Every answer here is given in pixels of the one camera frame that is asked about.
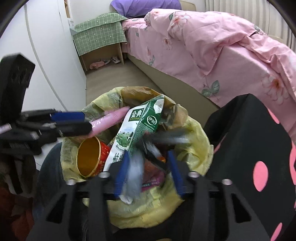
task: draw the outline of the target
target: green checkered tablecloth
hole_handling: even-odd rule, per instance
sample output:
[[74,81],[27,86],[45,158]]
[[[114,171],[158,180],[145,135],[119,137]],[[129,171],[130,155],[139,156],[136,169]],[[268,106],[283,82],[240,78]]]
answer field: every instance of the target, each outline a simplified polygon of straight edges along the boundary
[[118,13],[104,13],[75,26],[73,40],[81,56],[106,45],[126,42],[120,21],[127,19]]

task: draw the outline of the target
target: pink floral bedding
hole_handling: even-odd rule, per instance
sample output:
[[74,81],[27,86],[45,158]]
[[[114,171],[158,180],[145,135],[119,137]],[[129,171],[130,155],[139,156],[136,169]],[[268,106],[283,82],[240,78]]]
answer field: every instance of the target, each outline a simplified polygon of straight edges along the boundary
[[296,54],[286,45],[223,12],[153,9],[144,19],[122,25],[130,55],[187,83],[220,107],[252,93],[296,141]]

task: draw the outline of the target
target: bolt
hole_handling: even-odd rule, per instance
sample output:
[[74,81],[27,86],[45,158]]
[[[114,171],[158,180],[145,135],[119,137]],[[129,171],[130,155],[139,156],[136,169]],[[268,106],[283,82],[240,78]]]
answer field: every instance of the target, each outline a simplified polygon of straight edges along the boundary
[[188,173],[188,176],[192,177],[192,178],[197,178],[199,177],[200,175],[197,173],[197,172],[189,172]]
[[99,174],[99,177],[100,178],[108,178],[110,176],[110,173],[109,172],[101,172]]
[[223,180],[222,180],[222,183],[223,183],[224,185],[231,185],[231,184],[232,184],[232,181],[231,181],[230,179],[223,179]]
[[66,183],[67,183],[67,185],[69,185],[69,186],[73,186],[73,185],[76,184],[76,180],[75,180],[75,179],[68,179]]

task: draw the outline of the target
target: paper cup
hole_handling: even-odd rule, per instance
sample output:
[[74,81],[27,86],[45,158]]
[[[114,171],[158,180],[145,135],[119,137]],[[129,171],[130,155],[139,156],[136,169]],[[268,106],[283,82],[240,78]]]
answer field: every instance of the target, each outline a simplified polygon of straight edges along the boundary
[[109,152],[110,147],[97,137],[85,139],[80,144],[76,156],[79,174],[88,178],[102,172]]

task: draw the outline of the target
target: trash bag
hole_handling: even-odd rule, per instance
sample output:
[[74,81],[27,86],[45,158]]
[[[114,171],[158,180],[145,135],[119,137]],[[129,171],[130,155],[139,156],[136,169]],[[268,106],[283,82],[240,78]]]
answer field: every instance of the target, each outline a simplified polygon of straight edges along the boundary
[[[101,95],[82,111],[86,120],[93,121],[101,113],[118,109],[124,106],[131,108],[141,105],[159,93],[147,87],[117,87]],[[179,161],[186,161],[190,170],[205,175],[213,159],[213,146],[210,144],[201,125],[188,116],[188,112],[172,99],[165,96],[163,119],[161,125],[166,129],[186,127],[192,131],[194,141],[190,146],[176,145],[175,152]],[[117,134],[121,124],[117,124],[97,137],[109,143]],[[76,165],[76,155],[79,142],[74,138],[65,138],[62,143],[61,165],[65,180],[70,178],[78,182],[84,181]],[[140,194],[140,198],[134,200],[131,205],[121,200],[108,201],[108,209],[111,223],[120,228],[149,228],[156,226],[169,218],[175,209],[183,202],[176,193],[171,175],[167,175],[164,184],[153,187]]]

